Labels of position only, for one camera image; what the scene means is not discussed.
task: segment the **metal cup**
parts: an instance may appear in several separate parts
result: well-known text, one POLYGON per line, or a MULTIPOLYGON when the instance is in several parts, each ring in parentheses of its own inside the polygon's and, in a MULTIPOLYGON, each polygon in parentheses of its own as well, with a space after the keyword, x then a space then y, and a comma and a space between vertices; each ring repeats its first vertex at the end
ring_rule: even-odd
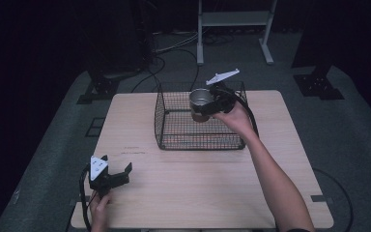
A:
POLYGON ((207 89, 195 89, 189 94, 189 107, 191 108, 191 117, 197 123, 204 123, 210 119, 209 115, 202 115, 200 107, 212 102, 213 96, 207 89))

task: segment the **white metal stand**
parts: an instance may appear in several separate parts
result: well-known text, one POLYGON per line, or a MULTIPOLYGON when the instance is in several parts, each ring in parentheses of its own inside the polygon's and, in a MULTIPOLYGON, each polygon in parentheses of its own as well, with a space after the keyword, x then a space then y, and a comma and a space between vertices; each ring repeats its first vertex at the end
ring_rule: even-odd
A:
POLYGON ((198 2, 198 42, 197 42, 197 64, 204 64, 203 54, 203 27, 204 26, 249 26, 249 25, 265 25, 264 38, 259 40, 261 49, 263 50, 267 64, 272 65, 273 59, 270 50, 267 46, 268 37, 270 35, 273 16, 275 13, 277 0, 272 0, 271 9, 269 11, 257 12, 214 12, 203 13, 202 0, 198 2))

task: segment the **hand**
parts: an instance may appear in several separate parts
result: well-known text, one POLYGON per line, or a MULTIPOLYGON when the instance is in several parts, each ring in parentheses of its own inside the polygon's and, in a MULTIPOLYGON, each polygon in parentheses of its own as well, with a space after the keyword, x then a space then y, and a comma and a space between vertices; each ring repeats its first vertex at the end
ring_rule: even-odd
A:
POLYGON ((236 102, 229 113, 216 113, 214 118, 221 120, 231 131, 237 133, 243 140, 252 136, 255 132, 245 108, 236 102))
POLYGON ((104 232, 107 230, 106 205, 111 200, 111 193, 107 193, 101 200, 99 194, 93 191, 90 213, 92 214, 92 232, 104 232))

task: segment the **black wire basket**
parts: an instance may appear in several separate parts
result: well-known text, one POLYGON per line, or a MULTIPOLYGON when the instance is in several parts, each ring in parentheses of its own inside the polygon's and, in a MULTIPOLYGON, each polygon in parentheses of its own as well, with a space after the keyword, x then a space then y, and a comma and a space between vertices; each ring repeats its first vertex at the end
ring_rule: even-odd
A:
MULTIPOLYGON (((243 82, 224 82, 246 102, 243 82)), ((221 121, 211 117, 197 123, 191 118, 189 93, 209 89, 204 82, 160 83, 155 112, 155 135, 162 150, 240 150, 245 144, 221 121)))

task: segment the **forearm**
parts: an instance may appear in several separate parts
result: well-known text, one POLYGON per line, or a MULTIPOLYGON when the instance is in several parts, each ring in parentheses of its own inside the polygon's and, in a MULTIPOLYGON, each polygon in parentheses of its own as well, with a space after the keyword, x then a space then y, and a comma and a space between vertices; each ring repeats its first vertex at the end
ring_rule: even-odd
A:
POLYGON ((245 134, 244 141, 252 156, 267 204, 281 231, 292 228, 313 231, 306 205, 291 179, 254 132, 245 134))

